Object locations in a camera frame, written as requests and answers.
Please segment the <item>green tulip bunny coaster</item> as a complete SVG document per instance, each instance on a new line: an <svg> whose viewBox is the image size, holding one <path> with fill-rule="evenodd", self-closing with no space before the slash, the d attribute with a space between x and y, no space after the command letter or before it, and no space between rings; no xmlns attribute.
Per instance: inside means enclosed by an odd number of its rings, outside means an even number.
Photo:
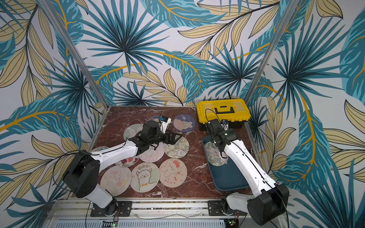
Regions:
<svg viewBox="0 0 365 228"><path fill-rule="evenodd" d="M174 159L183 158L188 154L189 149L190 145L185 137L181 137L174 145L165 144L163 147L164 153Z"/></svg>

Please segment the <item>teal plastic storage tray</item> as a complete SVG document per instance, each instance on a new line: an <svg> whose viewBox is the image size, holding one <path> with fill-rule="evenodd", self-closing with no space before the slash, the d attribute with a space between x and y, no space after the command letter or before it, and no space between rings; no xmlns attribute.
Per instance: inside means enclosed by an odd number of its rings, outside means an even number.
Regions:
<svg viewBox="0 0 365 228"><path fill-rule="evenodd" d="M203 149L204 145L210 141L211 141L210 136L206 136L203 138L202 140ZM213 183L217 190L223 192L230 192L249 187L246 179L244 178L238 167L231 159L228 159L227 164L219 167L213 166L208 162L208 167L213 179Z"/></svg>

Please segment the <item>pink bow bunny coaster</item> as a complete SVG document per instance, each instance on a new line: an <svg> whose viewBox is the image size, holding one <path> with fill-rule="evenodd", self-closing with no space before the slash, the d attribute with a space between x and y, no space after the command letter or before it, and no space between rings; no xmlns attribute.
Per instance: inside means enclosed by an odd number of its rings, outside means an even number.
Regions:
<svg viewBox="0 0 365 228"><path fill-rule="evenodd" d="M180 159L167 159L159 167L160 182L168 188L181 186L187 178L187 167Z"/></svg>

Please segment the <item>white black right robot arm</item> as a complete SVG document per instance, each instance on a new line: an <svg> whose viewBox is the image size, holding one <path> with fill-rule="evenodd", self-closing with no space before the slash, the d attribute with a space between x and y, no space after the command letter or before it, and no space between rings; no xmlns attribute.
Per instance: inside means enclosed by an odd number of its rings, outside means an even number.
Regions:
<svg viewBox="0 0 365 228"><path fill-rule="evenodd" d="M222 211L245 212L260 226L282 214L289 221L287 186L277 184L260 167L234 129L224 129L218 119L205 125L213 145L235 163L252 191L252 195L229 194L221 203Z"/></svg>

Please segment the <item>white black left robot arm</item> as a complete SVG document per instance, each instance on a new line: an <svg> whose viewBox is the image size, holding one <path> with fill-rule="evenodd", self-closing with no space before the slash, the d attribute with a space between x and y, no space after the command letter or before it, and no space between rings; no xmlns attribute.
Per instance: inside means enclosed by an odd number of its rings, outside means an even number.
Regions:
<svg viewBox="0 0 365 228"><path fill-rule="evenodd" d="M116 162L141 155L152 145L176 144L182 134L168 130L170 122L170 118L163 116L160 122L146 122L134 137L117 146L95 153L77 152L63 174L63 182L77 198L85 198L101 209L115 212L117 201L98 184L99 174Z"/></svg>

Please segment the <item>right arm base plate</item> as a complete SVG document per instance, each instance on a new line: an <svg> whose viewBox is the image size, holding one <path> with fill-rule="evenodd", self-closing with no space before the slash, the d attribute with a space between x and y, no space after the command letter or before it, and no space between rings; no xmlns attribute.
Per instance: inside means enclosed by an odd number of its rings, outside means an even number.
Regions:
<svg viewBox="0 0 365 228"><path fill-rule="evenodd" d="M209 200L208 213L210 216L245 216L246 212L233 210L228 206L228 203L223 200Z"/></svg>

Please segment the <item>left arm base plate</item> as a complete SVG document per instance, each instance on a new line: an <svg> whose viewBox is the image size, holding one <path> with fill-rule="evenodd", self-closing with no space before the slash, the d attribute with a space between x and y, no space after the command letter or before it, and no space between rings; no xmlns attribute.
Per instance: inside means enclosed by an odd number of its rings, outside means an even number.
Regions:
<svg viewBox="0 0 365 228"><path fill-rule="evenodd" d="M132 209L132 201L115 201L113 200L104 209L92 204L91 217L129 217Z"/></svg>

